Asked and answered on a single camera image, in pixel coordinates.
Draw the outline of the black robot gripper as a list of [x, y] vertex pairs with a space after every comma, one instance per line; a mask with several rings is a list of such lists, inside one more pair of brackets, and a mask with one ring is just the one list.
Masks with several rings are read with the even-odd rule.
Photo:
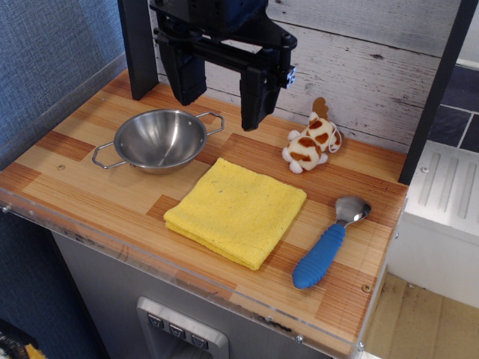
[[290, 59], [297, 39], [268, 17], [267, 7], [267, 1], [150, 2], [157, 15], [162, 65], [181, 105], [206, 91], [207, 61], [242, 71], [244, 131], [256, 130], [274, 112], [280, 88], [295, 81]]

